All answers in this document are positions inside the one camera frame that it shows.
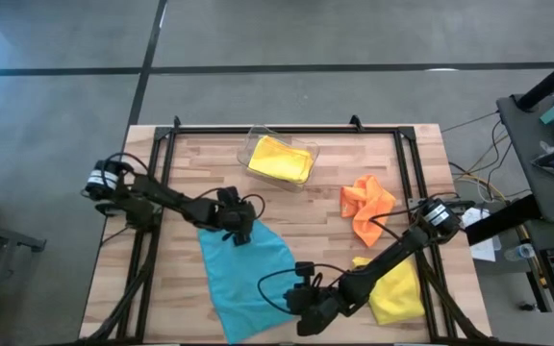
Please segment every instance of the black stand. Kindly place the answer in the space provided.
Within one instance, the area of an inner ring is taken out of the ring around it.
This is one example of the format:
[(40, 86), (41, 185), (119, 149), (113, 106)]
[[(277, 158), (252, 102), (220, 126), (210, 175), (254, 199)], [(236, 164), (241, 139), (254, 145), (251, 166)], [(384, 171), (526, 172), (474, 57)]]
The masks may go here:
[(508, 207), (466, 227), (469, 245), (498, 235), (505, 230), (521, 225), (527, 220), (541, 218), (540, 210), (534, 195), (527, 195), (510, 204)]
[(536, 106), (544, 97), (554, 91), (554, 71), (539, 82), (531, 90), (527, 91), (516, 101), (516, 106), (522, 111), (529, 111)]
[(32, 236), (20, 234), (19, 232), (0, 228), (0, 239), (5, 239), (11, 244), (24, 245), (31, 248), (33, 252), (44, 250), (45, 239), (37, 239)]

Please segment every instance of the desk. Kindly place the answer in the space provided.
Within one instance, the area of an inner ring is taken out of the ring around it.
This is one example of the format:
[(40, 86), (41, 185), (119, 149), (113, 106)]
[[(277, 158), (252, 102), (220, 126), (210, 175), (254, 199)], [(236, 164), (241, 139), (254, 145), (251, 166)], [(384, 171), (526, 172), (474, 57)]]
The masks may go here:
[[(125, 151), (148, 161), (154, 126), (134, 126)], [(454, 191), (438, 125), (415, 125), (418, 150), (429, 194)], [(279, 234), (297, 260), (322, 261), (342, 268), (356, 256), (375, 257), (393, 239), (383, 235), (367, 249), (353, 233), (350, 219), (340, 217), (339, 193), (364, 174), (374, 174), (397, 199), (395, 210), (404, 208), (404, 191), (392, 136), (387, 135), (295, 135), (320, 147), (314, 173), (305, 190), (287, 192), (245, 174), (236, 152), (244, 135), (177, 135), (169, 186), (195, 196), (216, 186), (235, 185), (241, 195), (259, 193), (266, 200), (262, 221)], [(411, 157), (410, 180), (415, 182)], [(141, 171), (135, 163), (131, 164)], [(104, 236), (123, 227), (123, 218), (113, 218)], [(402, 231), (405, 216), (392, 216), (388, 226)], [(109, 241), (98, 255), (80, 337), (95, 331), (119, 300), (125, 286), (134, 235)], [(465, 235), (441, 246), (448, 289), (464, 313), (485, 334), (491, 334), (473, 260)], [(337, 273), (323, 272), (325, 282)], [(441, 309), (434, 298), (441, 324)], [(133, 306), (132, 323), (135, 325)], [(246, 342), (377, 343), (423, 342), (428, 333), (423, 317), (379, 327), (367, 307), (355, 315), (339, 316), (322, 334), (296, 335), (295, 320), (257, 334)], [(145, 342), (225, 342), (215, 314), (197, 241), (196, 230), (172, 211), (165, 213), (152, 285)]]
[[(542, 153), (541, 140), (554, 146), (554, 125), (543, 125), (540, 122), (541, 115), (552, 106), (554, 106), (554, 97), (546, 97), (531, 112), (521, 111), (511, 97), (497, 100), (501, 120), (510, 135), (516, 156), (533, 193), (491, 217), (467, 227), (470, 243), (477, 243), (503, 230), (525, 223), (538, 253), (542, 250), (554, 249), (554, 175), (531, 163)], [(549, 277), (545, 268), (542, 272), (547, 278)]]

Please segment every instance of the white paper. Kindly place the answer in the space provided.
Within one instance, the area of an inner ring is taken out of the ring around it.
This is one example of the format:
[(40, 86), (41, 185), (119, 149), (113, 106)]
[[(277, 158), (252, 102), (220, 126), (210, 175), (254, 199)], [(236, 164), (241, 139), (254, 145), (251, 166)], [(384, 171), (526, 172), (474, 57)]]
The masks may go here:
[[(482, 210), (482, 212), (480, 212), (477, 208), (469, 208), (463, 216), (461, 216), (461, 219), (463, 220), (464, 226), (467, 227), (488, 216), (488, 210)], [(469, 249), (471, 251), (471, 256), (477, 260), (495, 261), (495, 249), (492, 246), (492, 238), (470, 246)]]

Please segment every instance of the clear plastic container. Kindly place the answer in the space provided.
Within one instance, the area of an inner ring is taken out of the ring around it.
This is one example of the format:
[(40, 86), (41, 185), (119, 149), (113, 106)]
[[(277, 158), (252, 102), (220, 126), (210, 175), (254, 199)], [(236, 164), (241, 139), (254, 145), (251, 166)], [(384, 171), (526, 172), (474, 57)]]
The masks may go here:
[(264, 182), (288, 191), (302, 191), (309, 181), (319, 147), (254, 125), (237, 151), (240, 164)]
[(522, 244), (512, 249), (506, 250), (504, 257), (509, 261), (527, 260), (536, 255), (534, 247), (531, 244)]

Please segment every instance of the orange cloth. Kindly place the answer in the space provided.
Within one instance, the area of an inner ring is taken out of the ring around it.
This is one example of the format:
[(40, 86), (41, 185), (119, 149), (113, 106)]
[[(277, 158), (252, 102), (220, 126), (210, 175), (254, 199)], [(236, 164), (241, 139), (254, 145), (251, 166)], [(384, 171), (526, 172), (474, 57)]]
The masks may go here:
[[(370, 223), (371, 216), (387, 213), (394, 207), (394, 197), (384, 190), (375, 176), (367, 174), (356, 180), (352, 187), (341, 188), (341, 217), (354, 216), (354, 232), (371, 247), (382, 235), (382, 229)], [(387, 216), (377, 219), (386, 224)]]

